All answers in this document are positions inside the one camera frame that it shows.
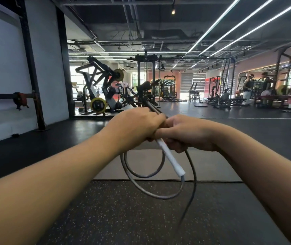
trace gym floor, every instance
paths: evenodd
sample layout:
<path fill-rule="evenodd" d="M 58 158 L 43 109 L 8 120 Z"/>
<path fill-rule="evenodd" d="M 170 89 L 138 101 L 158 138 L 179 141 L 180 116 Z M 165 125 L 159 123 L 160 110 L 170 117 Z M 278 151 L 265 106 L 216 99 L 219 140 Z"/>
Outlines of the gym floor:
<path fill-rule="evenodd" d="M 291 113 L 252 106 L 225 111 L 194 104 L 160 103 L 168 116 L 184 114 L 230 125 L 291 160 Z M 72 147 L 104 125 L 66 120 L 43 133 L 2 140 L 0 177 Z M 168 194 L 179 183 L 140 184 Z M 243 183 L 198 182 L 195 200 L 176 233 L 191 192 L 192 183 L 186 183 L 180 196 L 161 201 L 142 194 L 129 181 L 92 181 L 38 244 L 289 244 Z"/>

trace white pants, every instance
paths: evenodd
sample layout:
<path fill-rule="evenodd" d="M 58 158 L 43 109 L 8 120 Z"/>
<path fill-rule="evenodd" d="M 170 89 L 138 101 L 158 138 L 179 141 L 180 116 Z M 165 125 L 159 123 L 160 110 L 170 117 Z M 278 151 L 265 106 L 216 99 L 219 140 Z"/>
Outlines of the white pants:
<path fill-rule="evenodd" d="M 244 91 L 243 92 L 243 98 L 246 99 L 243 102 L 244 105 L 250 104 L 250 97 L 251 97 L 251 91 Z"/>

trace white handle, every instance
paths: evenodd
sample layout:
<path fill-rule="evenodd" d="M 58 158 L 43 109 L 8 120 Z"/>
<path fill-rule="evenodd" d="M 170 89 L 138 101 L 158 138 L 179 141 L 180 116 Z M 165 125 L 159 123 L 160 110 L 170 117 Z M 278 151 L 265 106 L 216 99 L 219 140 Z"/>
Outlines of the white handle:
<path fill-rule="evenodd" d="M 167 144 L 165 144 L 164 140 L 162 139 L 156 139 L 156 142 L 160 146 L 160 148 L 164 151 L 166 157 L 168 158 L 169 162 L 172 164 L 176 174 L 181 177 L 185 175 L 185 171 L 181 167 L 181 165 L 176 161 L 175 157 L 173 156 L 170 149 L 167 147 Z"/>

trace air vent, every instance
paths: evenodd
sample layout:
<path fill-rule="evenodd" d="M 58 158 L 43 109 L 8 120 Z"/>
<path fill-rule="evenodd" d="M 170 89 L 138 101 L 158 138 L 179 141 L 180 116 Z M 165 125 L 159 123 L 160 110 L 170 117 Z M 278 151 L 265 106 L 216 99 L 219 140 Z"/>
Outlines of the air vent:
<path fill-rule="evenodd" d="M 142 44 L 143 49 L 153 49 L 155 48 L 155 44 Z"/>

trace exercise mat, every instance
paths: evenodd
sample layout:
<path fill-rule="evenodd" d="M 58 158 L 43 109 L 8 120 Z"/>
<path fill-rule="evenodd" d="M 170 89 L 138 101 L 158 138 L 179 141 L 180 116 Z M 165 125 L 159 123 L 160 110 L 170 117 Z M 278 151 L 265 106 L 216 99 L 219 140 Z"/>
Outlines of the exercise mat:
<path fill-rule="evenodd" d="M 185 180 L 193 181 L 192 169 L 185 153 L 178 154 L 175 151 L 172 151 L 172 153 L 186 172 Z M 198 181 L 241 182 L 240 177 L 238 177 L 233 168 L 218 152 L 190 148 L 189 154 L 196 169 Z M 141 175 L 149 175 L 155 172 L 160 165 L 161 157 L 162 151 L 155 142 L 144 142 L 127 153 L 127 161 L 131 169 Z M 168 159 L 166 159 L 161 171 L 150 179 L 180 180 Z M 118 156 L 111 161 L 94 180 L 128 180 L 120 157 Z"/>

